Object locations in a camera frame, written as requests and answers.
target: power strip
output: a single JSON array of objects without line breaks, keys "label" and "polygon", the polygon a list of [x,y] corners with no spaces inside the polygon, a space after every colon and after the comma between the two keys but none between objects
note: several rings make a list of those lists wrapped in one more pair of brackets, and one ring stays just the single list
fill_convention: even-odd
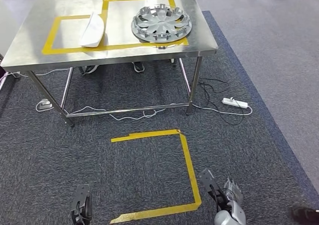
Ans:
[{"label": "power strip", "polygon": [[243,102],[243,101],[235,100],[232,97],[230,98],[230,99],[223,98],[222,102],[223,104],[236,106],[236,107],[240,107],[240,108],[243,108],[243,109],[247,109],[248,107],[248,103]]}]

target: shoe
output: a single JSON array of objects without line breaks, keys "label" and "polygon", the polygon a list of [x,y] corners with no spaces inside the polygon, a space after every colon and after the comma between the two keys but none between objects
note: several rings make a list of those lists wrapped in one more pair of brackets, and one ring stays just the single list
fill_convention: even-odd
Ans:
[{"label": "shoe", "polygon": [[98,65],[90,65],[90,66],[87,66],[85,68],[85,74],[90,74],[93,73],[94,71],[96,71],[97,69]]},{"label": "shoe", "polygon": [[314,209],[308,208],[292,208],[291,210],[292,217],[304,225],[319,225],[319,211]]},{"label": "shoe", "polygon": [[136,73],[141,73],[144,72],[146,68],[144,68],[144,65],[142,62],[132,62],[135,72]]}]

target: gray floor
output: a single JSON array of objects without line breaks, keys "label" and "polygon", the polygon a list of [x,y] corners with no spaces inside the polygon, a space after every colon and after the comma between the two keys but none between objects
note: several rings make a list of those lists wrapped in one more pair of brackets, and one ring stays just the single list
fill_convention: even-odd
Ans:
[{"label": "gray floor", "polygon": [[[204,15],[210,25],[213,23],[210,13]],[[215,36],[219,41],[222,35]],[[221,99],[228,94],[252,101],[231,58],[229,50],[219,43],[216,56],[203,61],[201,72],[206,77],[230,81],[226,92],[208,90],[220,108],[225,109]],[[191,78],[195,60],[186,58],[183,62]],[[66,107],[68,111],[87,104],[139,107],[186,98],[179,68],[169,61],[145,65],[143,74],[135,73],[130,63],[100,66],[85,76],[75,70]],[[60,99],[66,76],[67,71],[60,71],[41,79]],[[220,82],[210,84],[216,91],[225,89]],[[197,178],[204,168],[211,169],[219,184],[223,184],[227,174],[234,177],[243,191],[243,208],[249,225],[296,225],[290,218],[289,207],[309,205],[294,171],[287,167],[287,158],[253,102],[250,106],[254,113],[244,118],[241,126],[229,125],[213,112],[195,109],[186,116],[185,109],[167,109],[139,121],[118,122],[107,115],[78,118],[74,119],[74,128],[69,128],[55,111],[35,112],[35,103],[42,96],[28,78],[9,77],[1,95],[0,206],[5,206],[1,207],[0,220],[3,224],[69,225],[69,206],[80,183],[89,183],[93,192],[92,225],[108,224],[122,213],[192,203],[178,137],[110,141],[133,132],[173,128],[180,129],[186,137]],[[203,99],[203,90],[198,89],[196,103],[202,104]],[[241,118],[224,119],[234,123]],[[202,204],[196,211],[125,224],[212,225],[214,204],[200,181],[198,184]]]},{"label": "gray floor", "polygon": [[[5,0],[22,22],[33,0]],[[319,0],[198,0],[319,191]]]}]

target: yellow tape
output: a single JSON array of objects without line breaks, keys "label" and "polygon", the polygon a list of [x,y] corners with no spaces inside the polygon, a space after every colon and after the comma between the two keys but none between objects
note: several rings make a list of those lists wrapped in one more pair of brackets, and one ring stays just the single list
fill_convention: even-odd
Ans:
[{"label": "yellow tape", "polygon": [[143,133],[133,133],[125,137],[112,138],[111,139],[111,142],[114,143],[114,142],[141,139],[141,138],[147,138],[147,137],[172,135],[172,134],[179,134],[179,132],[180,131],[177,129],[171,129],[171,130],[159,130],[159,131],[143,132]]},{"label": "yellow tape", "polygon": [[130,214],[122,214],[119,216],[118,218],[110,221],[110,224],[128,222],[131,220],[139,220],[139,219],[149,219],[149,218],[154,218],[154,217],[159,217],[159,216],[164,216],[164,215],[185,213],[185,212],[194,211],[198,208],[198,206],[197,204],[185,204],[185,205],[179,205],[179,206],[162,208],[162,209],[154,209],[154,210],[147,210],[147,211],[130,213]]},{"label": "yellow tape", "polygon": [[194,168],[192,167],[192,159],[191,159],[189,150],[188,148],[186,138],[183,134],[182,134],[180,130],[171,129],[171,130],[161,130],[161,131],[152,131],[152,132],[143,132],[143,133],[132,133],[132,134],[129,134],[129,136],[121,137],[121,138],[114,138],[114,139],[112,139],[111,141],[118,142],[118,141],[131,140],[131,139],[137,139],[137,138],[172,135],[172,134],[179,134],[180,142],[182,143],[182,148],[183,148],[183,151],[184,152],[185,162],[186,163],[187,171],[189,176],[189,180],[192,186],[195,203],[129,213],[129,214],[121,214],[116,219],[112,220],[110,224],[189,212],[189,211],[196,210],[201,204],[201,195],[199,194],[198,186],[197,185],[196,177],[195,175]]},{"label": "yellow tape", "polygon": [[182,142],[183,150],[184,151],[185,161],[186,162],[187,171],[189,172],[190,184],[192,185],[192,194],[194,195],[195,203],[200,206],[201,204],[201,195],[199,194],[198,186],[197,185],[196,177],[195,176],[194,168],[192,167],[192,159],[186,138],[179,133],[180,141]]},{"label": "yellow tape", "polygon": [[[126,1],[126,0],[103,0],[102,5],[102,13],[100,15],[104,22],[104,27],[106,24],[109,2],[110,1]],[[168,0],[170,6],[176,7],[174,0]],[[94,48],[87,47],[77,47],[77,48],[52,48],[54,39],[60,27],[62,20],[64,19],[84,19],[90,18],[90,15],[70,15],[70,16],[60,16],[56,17],[53,22],[52,28],[49,32],[44,46],[42,49],[43,54],[64,54],[64,53],[76,53],[76,52],[93,52],[93,51],[104,51],[104,50],[112,50],[112,49],[126,49],[126,48],[136,48],[140,46],[151,46],[151,47],[162,47],[162,46],[172,46],[172,45],[189,45],[186,37],[170,43],[136,43],[136,44],[117,44],[117,45],[103,45],[104,35],[101,42]]]}]

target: dark gray carpet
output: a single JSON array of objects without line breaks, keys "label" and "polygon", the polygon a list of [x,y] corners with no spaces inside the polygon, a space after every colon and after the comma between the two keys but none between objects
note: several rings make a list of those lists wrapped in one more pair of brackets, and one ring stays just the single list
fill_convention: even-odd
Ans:
[{"label": "dark gray carpet", "polygon": [[[192,79],[195,59],[183,59]],[[242,189],[248,225],[293,225],[289,207],[308,205],[287,167],[250,93],[222,46],[204,58],[201,75],[230,82],[221,94],[210,95],[220,109],[222,97],[248,101],[254,113],[231,126],[215,112],[168,109],[151,119],[115,121],[110,116],[73,119],[69,128],[55,111],[37,113],[42,96],[28,78],[8,78],[0,102],[0,221],[6,225],[72,224],[70,206],[78,184],[93,192],[93,225],[105,225],[122,213],[193,202],[178,136],[111,143],[132,132],[180,129],[186,135],[197,177],[210,168],[222,186],[227,174]],[[61,98],[66,71],[42,77]],[[212,83],[216,90],[222,88]],[[197,103],[204,103],[198,89]],[[186,99],[179,68],[168,61],[146,63],[136,74],[130,64],[100,66],[82,77],[75,70],[66,109],[137,107],[177,103]],[[139,117],[141,113],[120,114]],[[241,118],[224,116],[229,122]],[[128,222],[136,225],[212,225],[213,199],[198,181],[202,204],[197,211]]]}]

